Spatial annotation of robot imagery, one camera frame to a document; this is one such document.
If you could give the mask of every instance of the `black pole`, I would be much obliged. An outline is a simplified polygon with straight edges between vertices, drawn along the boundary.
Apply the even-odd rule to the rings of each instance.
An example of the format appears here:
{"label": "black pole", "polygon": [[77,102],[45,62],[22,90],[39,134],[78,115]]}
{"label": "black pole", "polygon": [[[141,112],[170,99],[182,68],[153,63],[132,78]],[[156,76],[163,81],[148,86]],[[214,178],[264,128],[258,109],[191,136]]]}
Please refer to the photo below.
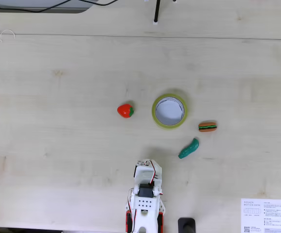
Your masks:
{"label": "black pole", "polygon": [[154,22],[155,22],[155,23],[158,22],[159,8],[160,8],[160,0],[157,0],[156,12],[155,12],[155,19],[154,19]]}

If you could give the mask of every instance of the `paper sheet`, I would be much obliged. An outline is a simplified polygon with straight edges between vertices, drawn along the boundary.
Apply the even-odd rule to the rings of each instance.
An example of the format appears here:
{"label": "paper sheet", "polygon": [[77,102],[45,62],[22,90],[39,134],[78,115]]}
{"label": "paper sheet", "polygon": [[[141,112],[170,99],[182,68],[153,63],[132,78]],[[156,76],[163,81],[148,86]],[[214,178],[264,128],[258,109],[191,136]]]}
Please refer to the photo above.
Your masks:
{"label": "paper sheet", "polygon": [[281,200],[241,199],[241,233],[281,233]]}

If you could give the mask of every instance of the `black wire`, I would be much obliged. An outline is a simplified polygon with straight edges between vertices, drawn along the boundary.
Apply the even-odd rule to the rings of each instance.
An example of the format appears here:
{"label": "black wire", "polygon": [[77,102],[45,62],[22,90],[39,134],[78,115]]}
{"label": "black wire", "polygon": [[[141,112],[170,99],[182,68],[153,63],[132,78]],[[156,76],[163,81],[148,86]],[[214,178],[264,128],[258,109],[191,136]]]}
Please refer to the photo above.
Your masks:
{"label": "black wire", "polygon": [[108,5],[113,4],[114,2],[116,2],[118,0],[111,1],[111,2],[106,3],[106,4],[100,4],[100,3],[97,3],[97,2],[86,1],[86,0],[79,0],[79,1],[88,2],[88,3],[94,4],[94,5],[98,5],[98,6],[108,6]]}
{"label": "black wire", "polygon": [[[56,4],[56,5],[54,5],[54,6],[50,6],[50,7],[48,7],[48,8],[43,9],[43,10],[40,10],[40,11],[32,11],[32,10],[26,10],[26,9],[20,9],[20,8],[4,8],[4,7],[0,7],[0,10],[25,11],[25,12],[31,12],[31,13],[41,13],[41,12],[50,10],[50,9],[52,9],[52,8],[55,8],[55,7],[57,7],[57,6],[63,5],[63,4],[65,4],[66,2],[69,2],[69,1],[71,1],[71,0],[66,0],[66,1],[64,1],[64,2],[61,2],[61,3]],[[116,2],[116,1],[118,1],[118,0],[111,1],[111,2],[106,3],[106,4],[100,4],[100,3],[96,3],[96,2],[92,2],[92,1],[86,1],[86,0],[79,0],[79,1],[91,3],[91,4],[94,4],[94,5],[98,5],[98,6],[108,6],[108,5],[114,3],[114,2]]]}
{"label": "black wire", "polygon": [[136,211],[137,211],[137,210],[135,210],[135,215],[134,215],[133,231],[132,231],[131,233],[133,233],[133,232],[134,232],[134,230],[135,230],[135,218],[136,218]]}

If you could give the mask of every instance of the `roll of tape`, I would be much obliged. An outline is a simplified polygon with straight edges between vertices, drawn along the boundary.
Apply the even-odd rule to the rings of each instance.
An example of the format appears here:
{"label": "roll of tape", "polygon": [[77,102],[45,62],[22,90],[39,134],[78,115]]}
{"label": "roll of tape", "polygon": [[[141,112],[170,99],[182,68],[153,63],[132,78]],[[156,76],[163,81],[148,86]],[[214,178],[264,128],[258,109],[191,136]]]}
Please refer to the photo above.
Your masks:
{"label": "roll of tape", "polygon": [[180,96],[165,94],[152,105],[152,117],[162,128],[175,129],[184,123],[187,110],[187,105]]}

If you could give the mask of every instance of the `strawberry toy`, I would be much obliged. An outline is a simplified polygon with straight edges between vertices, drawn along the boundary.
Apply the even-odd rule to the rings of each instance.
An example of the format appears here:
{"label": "strawberry toy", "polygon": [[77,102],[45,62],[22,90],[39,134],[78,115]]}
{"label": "strawberry toy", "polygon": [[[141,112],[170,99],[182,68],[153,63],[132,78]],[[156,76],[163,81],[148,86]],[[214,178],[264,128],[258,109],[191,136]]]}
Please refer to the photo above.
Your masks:
{"label": "strawberry toy", "polygon": [[124,118],[130,118],[134,113],[133,107],[130,104],[121,105],[117,111]]}

